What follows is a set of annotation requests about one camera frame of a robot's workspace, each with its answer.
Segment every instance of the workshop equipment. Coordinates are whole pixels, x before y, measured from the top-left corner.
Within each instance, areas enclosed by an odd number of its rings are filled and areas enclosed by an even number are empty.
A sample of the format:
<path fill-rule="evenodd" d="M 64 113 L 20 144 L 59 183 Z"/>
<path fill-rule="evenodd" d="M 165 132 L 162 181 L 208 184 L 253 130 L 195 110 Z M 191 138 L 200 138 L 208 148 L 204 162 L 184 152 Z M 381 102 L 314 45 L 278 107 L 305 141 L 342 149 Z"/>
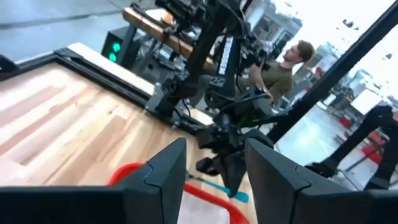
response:
<path fill-rule="evenodd" d="M 329 178 L 336 175 L 338 164 L 359 144 L 367 138 L 376 128 L 384 130 L 389 137 L 389 142 L 384 146 L 384 155 L 365 189 L 388 189 L 391 175 L 398 163 L 398 124 L 392 117 L 390 106 L 376 106 L 365 116 L 358 129 L 350 135 L 345 142 L 329 157 L 322 162 L 314 162 L 306 168 L 317 174 Z"/>

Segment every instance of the concrete floor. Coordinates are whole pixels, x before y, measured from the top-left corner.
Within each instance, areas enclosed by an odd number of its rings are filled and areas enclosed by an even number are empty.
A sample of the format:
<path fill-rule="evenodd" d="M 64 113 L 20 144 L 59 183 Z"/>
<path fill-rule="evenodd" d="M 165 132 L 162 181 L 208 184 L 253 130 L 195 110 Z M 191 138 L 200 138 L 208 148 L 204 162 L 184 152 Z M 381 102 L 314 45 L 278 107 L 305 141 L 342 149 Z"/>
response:
<path fill-rule="evenodd" d="M 0 1 L 0 54 L 19 60 L 75 42 L 100 52 L 106 32 L 127 24 L 119 13 L 111 13 L 129 4 L 128 0 Z M 54 18 L 92 13 L 97 15 L 49 23 L 56 21 Z M 27 27 L 29 23 L 26 22 L 37 20 L 42 24 Z M 334 138 L 340 132 L 343 132 L 343 128 L 336 118 L 315 106 L 277 143 L 277 150 L 301 165 L 320 161 L 338 147 Z M 347 167 L 362 156 L 359 149 L 354 150 L 341 167 Z M 375 170 L 375 164 L 365 161 L 353 172 L 355 178 L 364 185 Z M 353 188 L 343 177 L 338 176 L 334 180 Z"/>

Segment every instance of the wooden plank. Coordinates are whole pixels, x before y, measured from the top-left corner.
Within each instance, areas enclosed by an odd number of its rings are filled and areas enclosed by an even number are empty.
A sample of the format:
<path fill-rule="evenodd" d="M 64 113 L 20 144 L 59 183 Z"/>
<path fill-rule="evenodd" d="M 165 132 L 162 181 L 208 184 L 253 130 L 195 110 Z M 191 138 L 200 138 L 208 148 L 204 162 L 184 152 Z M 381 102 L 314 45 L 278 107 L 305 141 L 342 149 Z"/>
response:
<path fill-rule="evenodd" d="M 88 47 L 74 44 L 70 49 L 143 91 L 153 91 L 153 85 Z M 43 79 L 43 73 L 56 78 Z M 210 151 L 199 150 L 193 136 L 145 115 L 142 108 L 56 63 L 15 78 L 18 82 L 12 78 L 1 83 L 2 86 L 13 83 L 13 87 L 2 93 L 0 105 L 3 99 L 9 98 L 9 93 L 18 92 L 25 88 L 24 83 L 36 82 L 36 78 L 45 82 L 40 86 L 42 89 L 57 86 L 62 90 L 53 92 L 45 100 L 35 101 L 30 111 L 4 122 L 0 130 L 0 151 L 3 152 L 0 168 L 4 180 L 1 185 L 104 185 L 118 167 L 145 162 L 180 137 L 187 139 L 190 172 L 197 174 L 195 162 L 211 155 Z M 32 91 L 25 98 L 36 93 Z M 204 123 L 209 118 L 200 111 L 192 116 Z M 222 184 L 221 177 L 202 177 Z M 200 183 L 195 185 L 226 199 L 219 190 Z M 250 194 L 247 179 L 240 191 Z M 231 203 L 240 208 L 251 223 L 256 223 L 252 200 L 247 204 L 236 200 Z"/>
<path fill-rule="evenodd" d="M 125 21 L 128 21 L 137 28 L 146 31 L 150 36 L 153 36 L 155 39 L 163 41 L 163 28 L 146 19 L 134 9 L 131 9 L 129 7 L 125 8 L 122 11 L 122 15 Z M 191 45 L 174 35 L 171 35 L 168 39 L 166 39 L 164 44 L 170 46 L 171 48 L 173 48 L 174 51 L 180 53 L 185 58 L 189 58 L 189 55 L 192 53 L 193 50 Z M 203 67 L 213 68 L 213 60 L 211 58 L 207 58 Z"/>

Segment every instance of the red object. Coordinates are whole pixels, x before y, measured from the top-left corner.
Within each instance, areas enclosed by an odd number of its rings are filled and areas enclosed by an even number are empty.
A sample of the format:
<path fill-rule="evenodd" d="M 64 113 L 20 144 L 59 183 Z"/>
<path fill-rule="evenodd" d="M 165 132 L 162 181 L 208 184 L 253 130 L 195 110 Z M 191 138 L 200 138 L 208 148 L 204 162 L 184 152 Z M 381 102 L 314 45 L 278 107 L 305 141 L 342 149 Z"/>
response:
<path fill-rule="evenodd" d="M 113 185 L 119 182 L 121 179 L 125 178 L 127 175 L 130 173 L 134 172 L 135 170 L 139 169 L 142 166 L 141 163 L 133 163 L 133 164 L 126 164 L 122 167 L 120 167 L 113 175 L 111 180 L 109 181 L 109 184 Z M 229 212 L 230 218 L 230 224 L 249 224 L 249 220 L 239 211 L 238 208 L 236 208 L 234 205 L 231 203 L 218 198 L 212 194 L 209 194 L 205 191 L 200 190 L 197 187 L 194 187 L 190 184 L 185 184 L 184 186 L 184 191 L 192 194 L 200 199 L 203 199 L 207 202 L 210 202 L 214 205 L 217 205 L 219 207 L 223 207 L 227 209 Z"/>
<path fill-rule="evenodd" d="M 338 121 L 339 121 L 345 128 L 350 128 L 350 127 L 352 127 L 352 125 L 353 125 L 353 123 L 352 123 L 349 119 L 345 118 L 344 116 L 341 116 L 341 117 L 338 119 Z"/>
<path fill-rule="evenodd" d="M 374 148 L 372 146 L 364 146 L 362 148 L 362 152 L 366 156 L 369 155 L 370 153 L 372 153 L 373 150 L 374 150 Z M 374 153 L 373 155 L 369 156 L 369 159 L 372 160 L 377 165 L 379 165 L 381 162 L 381 156 L 378 153 Z"/>
<path fill-rule="evenodd" d="M 374 147 L 380 147 L 382 146 L 385 142 L 385 140 L 383 140 L 383 138 L 380 136 L 380 134 L 378 134 L 377 132 L 373 131 L 368 135 L 368 138 L 370 138 L 372 145 Z"/>

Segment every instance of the wooden table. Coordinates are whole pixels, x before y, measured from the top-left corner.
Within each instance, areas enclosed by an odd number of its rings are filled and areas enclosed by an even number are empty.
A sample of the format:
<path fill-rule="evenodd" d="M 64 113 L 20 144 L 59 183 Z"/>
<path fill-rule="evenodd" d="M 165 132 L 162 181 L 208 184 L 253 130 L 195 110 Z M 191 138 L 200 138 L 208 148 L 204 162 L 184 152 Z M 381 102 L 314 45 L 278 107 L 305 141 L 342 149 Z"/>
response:
<path fill-rule="evenodd" d="M 157 20 L 160 20 L 158 18 L 161 18 L 163 15 L 166 15 L 168 12 L 164 9 L 155 9 L 157 10 L 156 13 L 149 13 L 151 17 L 156 17 Z M 157 24 L 154 24 L 150 20 L 146 19 L 144 16 L 142 16 L 140 13 L 136 12 L 132 8 L 125 8 L 122 11 L 123 19 L 125 21 L 128 21 L 130 23 L 130 34 L 133 33 L 133 29 L 138 28 L 142 29 L 143 31 L 147 32 L 150 36 L 153 38 L 163 41 L 164 39 L 164 33 L 163 33 L 163 28 L 158 26 Z M 123 42 L 127 42 L 130 39 L 129 32 L 126 34 L 126 38 L 123 40 Z M 189 45 L 188 43 L 184 42 L 183 40 L 177 38 L 174 35 L 171 35 L 168 39 L 165 40 L 164 44 L 168 45 L 171 47 L 174 51 L 177 53 L 183 55 L 185 58 L 189 58 L 189 55 L 191 54 L 193 47 Z M 123 47 L 128 46 L 128 44 L 124 43 L 122 44 L 122 49 L 120 54 L 122 53 Z M 204 68 L 213 68 L 213 60 L 211 58 L 207 58 L 204 66 Z"/>
<path fill-rule="evenodd" d="M 114 75 L 153 94 L 154 86 L 83 44 L 69 49 Z M 103 185 L 120 166 L 145 162 L 179 137 L 187 139 L 187 168 L 192 174 L 223 184 L 195 170 L 210 156 L 195 138 L 144 114 L 142 108 L 102 89 L 56 63 L 0 83 L 1 185 Z M 202 123 L 211 118 L 192 110 Z M 197 187 L 228 199 L 200 182 Z M 251 203 L 232 203 L 256 223 L 251 187 L 240 191 Z"/>

